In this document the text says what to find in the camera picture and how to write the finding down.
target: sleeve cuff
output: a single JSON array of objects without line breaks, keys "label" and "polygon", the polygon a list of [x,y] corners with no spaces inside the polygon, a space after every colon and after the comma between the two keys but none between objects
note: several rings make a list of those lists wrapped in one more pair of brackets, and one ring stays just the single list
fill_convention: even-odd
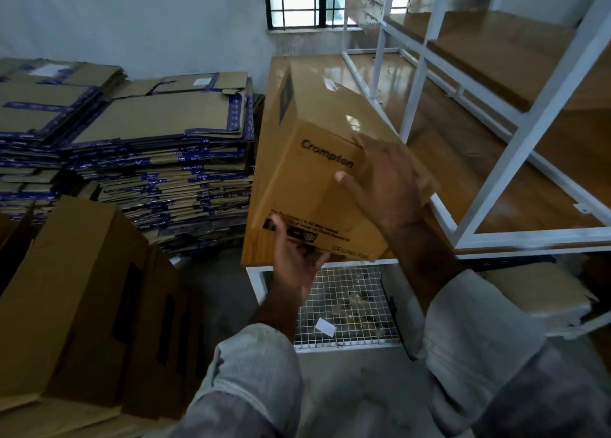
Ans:
[{"label": "sleeve cuff", "polygon": [[444,434],[458,434],[546,341],[543,330],[471,270],[433,299],[424,330],[434,377],[431,412]]},{"label": "sleeve cuff", "polygon": [[214,350],[202,386],[193,402],[224,392],[249,403],[282,435],[299,425],[303,380],[293,345],[265,324],[245,327]]}]

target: gray shirt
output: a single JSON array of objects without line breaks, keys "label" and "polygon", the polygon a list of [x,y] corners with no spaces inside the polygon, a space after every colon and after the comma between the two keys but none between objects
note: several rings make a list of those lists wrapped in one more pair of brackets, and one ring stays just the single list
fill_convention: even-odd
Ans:
[{"label": "gray shirt", "polygon": [[[472,271],[426,314],[430,411],[446,436],[611,436],[611,403],[567,365],[529,316]],[[215,349],[173,438],[294,436],[303,382],[293,344],[264,324]]]}]

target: white wall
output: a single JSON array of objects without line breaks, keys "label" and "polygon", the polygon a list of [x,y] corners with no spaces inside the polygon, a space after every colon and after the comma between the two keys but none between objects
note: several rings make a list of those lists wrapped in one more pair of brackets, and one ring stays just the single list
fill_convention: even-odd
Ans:
[{"label": "white wall", "polygon": [[272,55],[337,54],[337,32],[269,34],[264,0],[0,0],[0,57],[122,65],[134,79],[245,70]]}]

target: wire mesh shelf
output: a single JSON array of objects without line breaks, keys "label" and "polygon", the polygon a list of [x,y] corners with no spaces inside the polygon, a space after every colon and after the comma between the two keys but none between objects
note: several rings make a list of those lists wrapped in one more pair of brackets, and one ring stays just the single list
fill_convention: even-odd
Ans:
[{"label": "wire mesh shelf", "polygon": [[[319,318],[335,326],[330,337],[316,328]],[[379,266],[323,268],[299,309],[297,352],[382,348],[401,345],[381,285]]]}]

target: shelf board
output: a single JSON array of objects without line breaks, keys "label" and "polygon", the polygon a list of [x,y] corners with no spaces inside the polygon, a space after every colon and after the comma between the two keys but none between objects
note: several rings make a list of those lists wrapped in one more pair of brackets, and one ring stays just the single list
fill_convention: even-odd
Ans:
[{"label": "shelf board", "polygon": [[[430,13],[394,14],[386,21],[423,42]],[[528,111],[575,30],[499,11],[446,12],[439,38],[427,47],[495,94]],[[611,109],[611,52],[603,53],[565,110]]]},{"label": "shelf board", "polygon": [[[291,57],[325,77],[361,93],[341,56]],[[352,56],[366,82],[371,82],[373,56]],[[274,144],[267,140],[265,121],[276,98],[289,57],[273,57],[258,144],[257,165],[273,159]],[[396,128],[401,126],[414,67],[398,54],[386,54],[379,84],[379,100]],[[458,103],[447,97],[430,80],[426,81],[408,141],[412,152],[440,183],[438,195],[458,223],[477,195],[486,177],[506,147],[498,137]],[[242,250],[245,266],[266,266],[273,262],[274,234],[250,227],[252,213],[263,196],[268,180],[255,169],[250,198],[249,223]],[[601,226],[591,215],[573,207],[574,201],[530,164],[524,164],[477,232],[515,232]],[[445,239],[432,213],[427,222]],[[509,249],[461,250],[461,254],[502,252]],[[382,258],[390,258],[387,252]]]}]

